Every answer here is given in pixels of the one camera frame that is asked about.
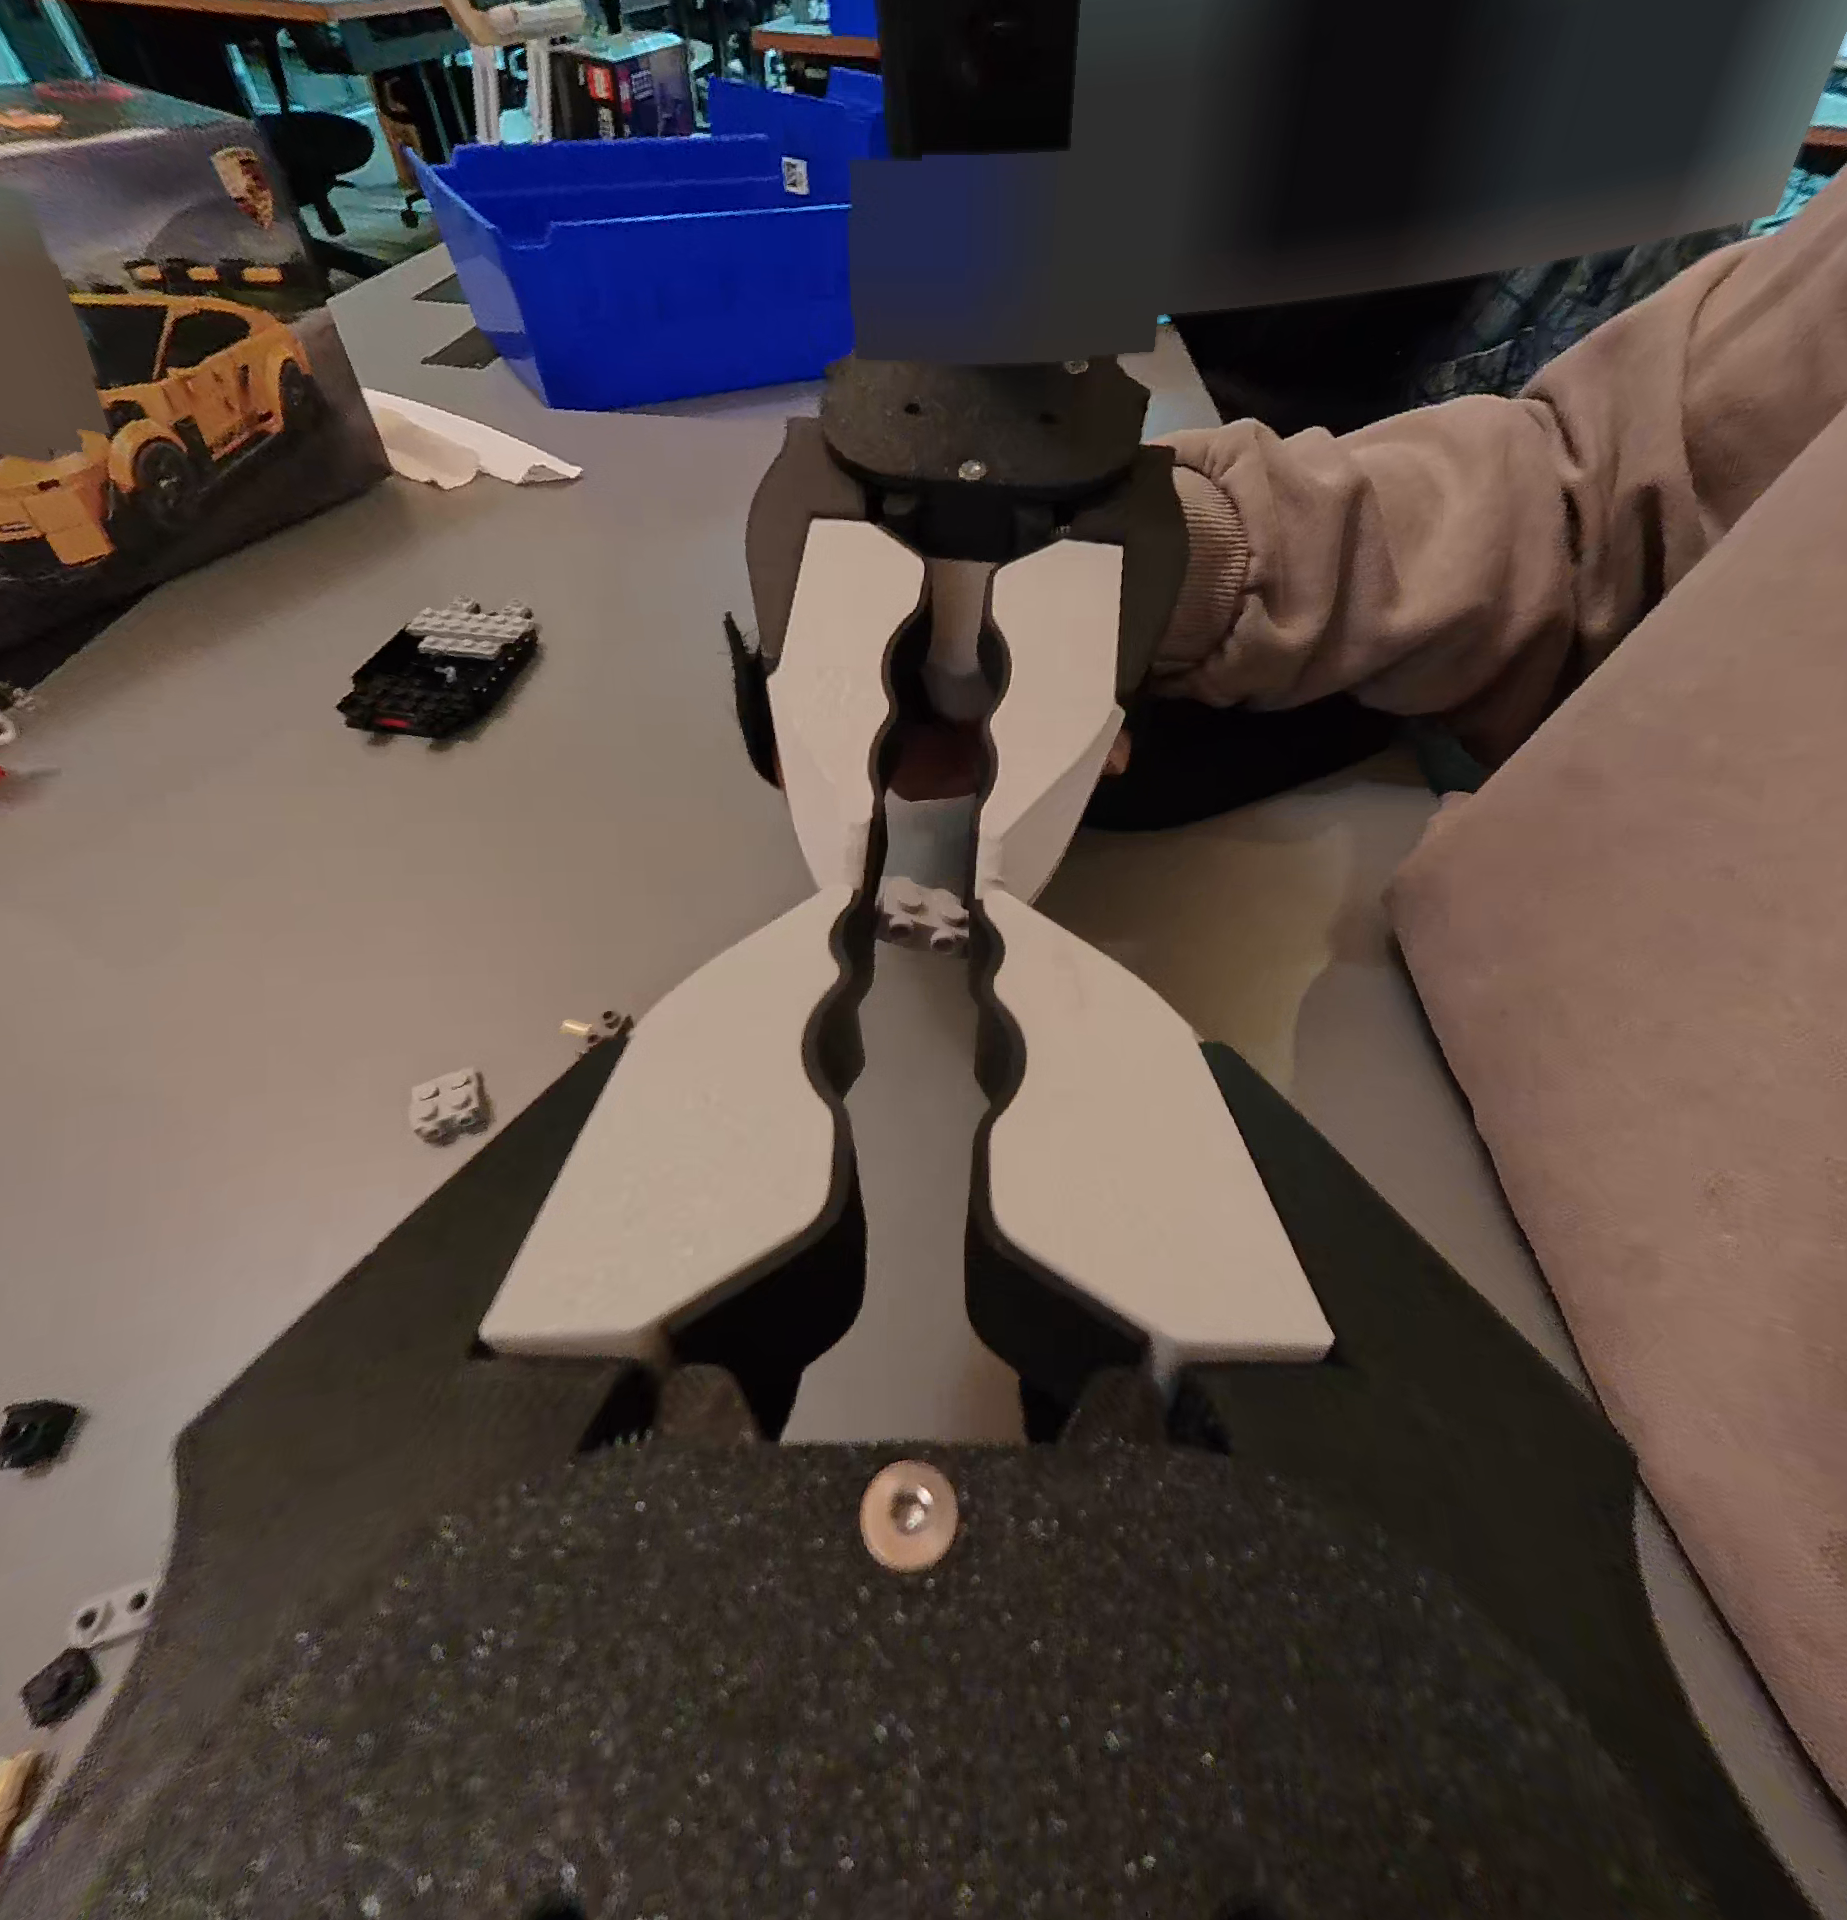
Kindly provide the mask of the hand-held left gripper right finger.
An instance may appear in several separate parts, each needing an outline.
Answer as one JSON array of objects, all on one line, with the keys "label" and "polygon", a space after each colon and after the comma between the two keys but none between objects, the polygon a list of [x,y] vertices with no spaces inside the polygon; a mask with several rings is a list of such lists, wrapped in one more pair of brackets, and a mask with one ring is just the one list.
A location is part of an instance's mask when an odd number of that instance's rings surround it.
[{"label": "hand-held left gripper right finger", "polygon": [[976,1138],[965,1311],[1059,1431],[1101,1374],[1310,1366],[1337,1336],[1195,1031],[1006,891],[970,924]]}]

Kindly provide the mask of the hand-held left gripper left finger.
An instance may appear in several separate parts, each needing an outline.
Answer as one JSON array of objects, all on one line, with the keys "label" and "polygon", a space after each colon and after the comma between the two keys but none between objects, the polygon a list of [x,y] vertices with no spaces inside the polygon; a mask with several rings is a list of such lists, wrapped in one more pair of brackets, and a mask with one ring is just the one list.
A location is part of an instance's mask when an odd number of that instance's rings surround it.
[{"label": "hand-held left gripper left finger", "polygon": [[762,1431],[865,1298],[846,1094],[869,906],[827,884],[670,991],[604,1078],[480,1323],[493,1357],[717,1367]]}]

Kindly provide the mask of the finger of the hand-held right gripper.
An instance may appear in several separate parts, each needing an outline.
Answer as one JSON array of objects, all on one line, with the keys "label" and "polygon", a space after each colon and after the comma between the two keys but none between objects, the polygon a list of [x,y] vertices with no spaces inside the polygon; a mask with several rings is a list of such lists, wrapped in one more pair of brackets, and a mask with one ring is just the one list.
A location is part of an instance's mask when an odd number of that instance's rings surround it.
[{"label": "finger of the hand-held right gripper", "polygon": [[816,889],[865,884],[872,763],[891,712],[888,655],[924,593],[925,563],[884,528],[813,520],[770,709],[781,789]]},{"label": "finger of the hand-held right gripper", "polygon": [[1117,697],[1123,550],[1056,539],[1000,567],[991,612],[1008,677],[989,715],[976,895],[1033,902],[1077,837],[1125,709]]}]

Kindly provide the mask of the black toy car chassis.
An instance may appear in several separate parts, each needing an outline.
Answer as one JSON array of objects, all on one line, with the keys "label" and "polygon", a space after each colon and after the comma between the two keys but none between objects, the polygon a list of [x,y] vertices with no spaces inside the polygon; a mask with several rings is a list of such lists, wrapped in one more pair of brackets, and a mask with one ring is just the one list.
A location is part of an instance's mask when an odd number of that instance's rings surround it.
[{"label": "black toy car chassis", "polygon": [[334,709],[357,733],[453,741],[504,704],[538,652],[541,625],[525,603],[454,597],[406,619]]}]

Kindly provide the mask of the person's right forearm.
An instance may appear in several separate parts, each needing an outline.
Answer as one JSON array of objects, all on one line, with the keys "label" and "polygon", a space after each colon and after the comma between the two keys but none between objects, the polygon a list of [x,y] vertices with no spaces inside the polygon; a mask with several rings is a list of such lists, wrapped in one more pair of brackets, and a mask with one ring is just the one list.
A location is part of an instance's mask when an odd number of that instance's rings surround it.
[{"label": "person's right forearm", "polygon": [[1348,436],[1168,436],[1190,559],[1149,691],[1261,709],[1346,693],[1499,761],[1845,410],[1847,163],[1514,397]]}]

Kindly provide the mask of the grey desk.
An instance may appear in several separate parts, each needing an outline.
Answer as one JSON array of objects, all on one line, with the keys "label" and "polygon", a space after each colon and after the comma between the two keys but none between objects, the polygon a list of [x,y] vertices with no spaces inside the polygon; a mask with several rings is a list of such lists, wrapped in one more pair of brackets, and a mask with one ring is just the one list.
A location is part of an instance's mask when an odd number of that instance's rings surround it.
[{"label": "grey desk", "polygon": [[[508,1120],[562,1019],[647,1015],[809,875],[732,712],[744,515],[813,388],[547,411],[430,299],[440,250],[334,299],[364,386],[583,475],[391,478],[166,586],[48,677],[0,782],[0,1420],[87,1419],[0,1473],[0,1756],[76,1600],[153,1574],[173,1437],[473,1142],[407,1088],[478,1068]],[[473,733],[357,733],[354,672],[454,597],[534,609]]]}]

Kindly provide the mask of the person's right hand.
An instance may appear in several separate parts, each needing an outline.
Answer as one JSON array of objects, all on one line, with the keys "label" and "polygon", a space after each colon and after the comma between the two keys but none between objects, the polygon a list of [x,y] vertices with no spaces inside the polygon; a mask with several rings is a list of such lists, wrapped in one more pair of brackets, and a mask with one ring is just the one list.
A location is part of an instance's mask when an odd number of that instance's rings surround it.
[{"label": "person's right hand", "polygon": [[882,771],[905,803],[961,801],[984,791],[991,748],[978,725],[912,715],[889,733]]}]

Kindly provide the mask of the black mesh wrist rest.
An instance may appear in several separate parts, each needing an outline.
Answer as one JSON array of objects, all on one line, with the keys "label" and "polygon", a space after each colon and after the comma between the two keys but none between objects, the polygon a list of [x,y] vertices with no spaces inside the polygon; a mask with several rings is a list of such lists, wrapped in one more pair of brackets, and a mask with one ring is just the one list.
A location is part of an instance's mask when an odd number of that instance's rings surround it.
[{"label": "black mesh wrist rest", "polygon": [[1209,708],[1150,698],[1125,725],[1128,758],[1107,771],[1084,827],[1150,833],[1222,819],[1388,748],[1438,744],[1436,725],[1364,704],[1341,693],[1300,708]]}]

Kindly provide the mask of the blue plastic bin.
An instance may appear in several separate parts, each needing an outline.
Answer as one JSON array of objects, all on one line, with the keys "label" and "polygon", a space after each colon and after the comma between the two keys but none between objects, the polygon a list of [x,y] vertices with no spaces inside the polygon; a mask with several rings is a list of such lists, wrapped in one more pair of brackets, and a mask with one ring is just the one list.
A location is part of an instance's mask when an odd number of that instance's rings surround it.
[{"label": "blue plastic bin", "polygon": [[774,143],[793,200],[846,203],[855,163],[889,157],[885,86],[862,69],[832,64],[820,94],[709,79],[707,102],[717,136]]},{"label": "blue plastic bin", "polygon": [[559,411],[820,377],[855,342],[849,181],[767,136],[462,143],[414,166],[462,294]]}]

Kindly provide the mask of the dark printed box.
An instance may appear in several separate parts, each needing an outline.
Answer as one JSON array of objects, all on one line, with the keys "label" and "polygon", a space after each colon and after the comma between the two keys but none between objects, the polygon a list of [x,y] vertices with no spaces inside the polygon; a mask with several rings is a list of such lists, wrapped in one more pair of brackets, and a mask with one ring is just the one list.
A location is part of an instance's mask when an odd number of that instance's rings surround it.
[{"label": "dark printed box", "polygon": [[615,32],[550,46],[550,138],[689,138],[698,130],[693,42]]}]

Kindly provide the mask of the person's beige sweatshirt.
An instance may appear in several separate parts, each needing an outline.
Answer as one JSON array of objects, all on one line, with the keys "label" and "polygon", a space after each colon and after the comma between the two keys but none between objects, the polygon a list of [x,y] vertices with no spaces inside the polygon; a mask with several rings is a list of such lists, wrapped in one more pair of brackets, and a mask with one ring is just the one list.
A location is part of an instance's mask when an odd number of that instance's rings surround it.
[{"label": "person's beige sweatshirt", "polygon": [[1847,404],[1390,917],[1606,1409],[1847,1809]]}]

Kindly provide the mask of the blue patterned fabric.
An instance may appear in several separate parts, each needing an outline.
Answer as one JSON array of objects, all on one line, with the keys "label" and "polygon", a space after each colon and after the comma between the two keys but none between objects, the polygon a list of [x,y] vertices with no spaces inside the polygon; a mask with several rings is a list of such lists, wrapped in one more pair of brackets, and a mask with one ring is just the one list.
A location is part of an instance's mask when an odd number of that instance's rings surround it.
[{"label": "blue patterned fabric", "polygon": [[1457,397],[1514,397],[1596,325],[1749,234],[1749,222],[1706,227],[1485,278],[1418,353],[1402,388],[1402,404],[1414,410]]}]

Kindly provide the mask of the toy car box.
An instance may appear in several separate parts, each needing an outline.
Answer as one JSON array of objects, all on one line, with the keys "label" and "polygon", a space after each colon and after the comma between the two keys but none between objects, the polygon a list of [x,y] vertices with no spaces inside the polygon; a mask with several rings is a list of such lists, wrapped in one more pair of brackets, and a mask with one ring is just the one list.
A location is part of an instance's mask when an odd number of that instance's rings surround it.
[{"label": "toy car box", "polygon": [[388,474],[266,122],[0,86],[0,657]]}]

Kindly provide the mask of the scattered small toy bricks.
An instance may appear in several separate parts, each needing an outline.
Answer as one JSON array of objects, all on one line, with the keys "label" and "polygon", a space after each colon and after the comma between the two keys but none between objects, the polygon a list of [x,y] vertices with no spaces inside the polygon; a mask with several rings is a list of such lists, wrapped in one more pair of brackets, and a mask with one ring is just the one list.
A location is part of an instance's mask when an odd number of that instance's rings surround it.
[{"label": "scattered small toy bricks", "polygon": [[[58,1465],[83,1419],[83,1409],[66,1402],[9,1403],[0,1420],[0,1473],[37,1476]],[[101,1655],[143,1632],[159,1593],[161,1581],[151,1574],[76,1606],[64,1647],[20,1689],[31,1732],[54,1732],[94,1699],[103,1681]],[[32,1827],[32,1805],[43,1793],[48,1769],[50,1761],[38,1747],[0,1756],[0,1871]]]}]

